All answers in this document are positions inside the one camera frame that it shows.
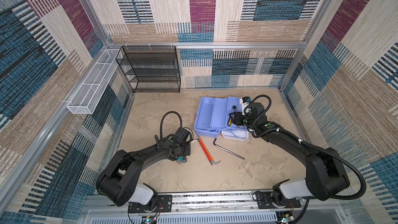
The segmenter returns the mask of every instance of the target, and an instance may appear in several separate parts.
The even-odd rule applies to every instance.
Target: black wire mesh shelf
[[[180,68],[174,46],[122,46],[117,63],[132,91],[179,93]]]

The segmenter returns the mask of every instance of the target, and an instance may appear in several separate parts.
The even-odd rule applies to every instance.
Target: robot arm
[[[269,104],[266,108],[255,102],[259,97],[266,97]],[[322,149],[311,145],[286,131],[281,125],[267,120],[265,112],[271,106],[271,99],[266,95],[259,95],[250,101],[244,97],[243,101],[250,102],[242,106],[242,112],[230,114],[235,125],[247,126],[255,138],[262,138],[266,142],[281,147],[294,156],[306,167],[306,178],[295,181],[283,181],[273,186],[272,200],[277,206],[288,205],[289,199],[295,197],[317,198],[325,201],[328,198],[353,199],[361,197],[366,191],[366,183],[361,173],[351,164],[339,157],[333,148]],[[361,189],[352,196],[336,196],[338,192],[349,187],[350,182],[343,164],[352,169],[358,176]]]
[[[187,142],[190,135],[189,131],[179,127],[175,134],[160,140],[155,135],[157,143],[153,146],[136,152],[116,152],[97,179],[98,192],[107,196],[116,206],[122,206],[133,196],[142,170],[163,159],[174,161],[180,156],[191,154],[190,140]]]

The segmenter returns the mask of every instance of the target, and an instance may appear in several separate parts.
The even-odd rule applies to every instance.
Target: hex key
[[[217,138],[215,138],[214,141],[213,141],[214,146],[216,146],[216,147],[218,147],[218,148],[220,148],[220,149],[222,149],[222,150],[224,150],[224,151],[226,151],[226,152],[229,152],[229,153],[231,153],[232,155],[237,156],[238,158],[241,158],[241,159],[245,160],[244,157],[241,157],[241,156],[239,156],[238,154],[233,153],[233,152],[231,152],[231,151],[229,151],[229,150],[227,150],[227,149],[225,149],[225,148],[223,148],[223,147],[217,145],[217,144],[216,144],[216,140],[217,140]]]

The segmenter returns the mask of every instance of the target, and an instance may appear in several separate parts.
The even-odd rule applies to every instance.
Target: black mounting plate
[[[162,213],[172,211],[172,199],[173,199],[172,195],[158,195],[158,202],[162,204],[162,210],[161,210]],[[129,214],[146,213],[143,210],[144,207],[146,207],[146,205],[134,202],[132,204],[129,204],[128,212]],[[156,205],[155,209],[151,213],[156,213],[158,209],[159,209],[159,204]]]
[[[267,192],[262,192],[262,191],[256,191],[254,195],[256,196],[257,205],[259,209],[270,209],[270,208],[277,208],[272,204],[272,198],[271,198],[271,191]],[[301,203],[299,200],[296,199],[291,199],[290,200],[293,204],[293,207],[295,208],[300,208]]]

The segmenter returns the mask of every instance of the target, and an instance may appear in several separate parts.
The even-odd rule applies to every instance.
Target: orange handle tool
[[[202,147],[203,152],[206,154],[206,157],[209,160],[210,164],[213,165],[213,162],[211,161],[209,154],[207,154],[205,147],[203,147],[203,143],[199,141],[199,144]]]
[[[209,155],[211,161],[213,161],[214,164],[219,164],[219,163],[221,163],[221,161],[219,161],[219,162],[214,162],[213,157],[211,156],[209,150],[207,149],[205,143],[202,141],[202,139],[199,137],[199,135],[198,135],[198,138],[199,138],[199,143],[201,143],[201,144],[203,145],[203,147],[204,147],[204,149],[206,150],[206,153]]]

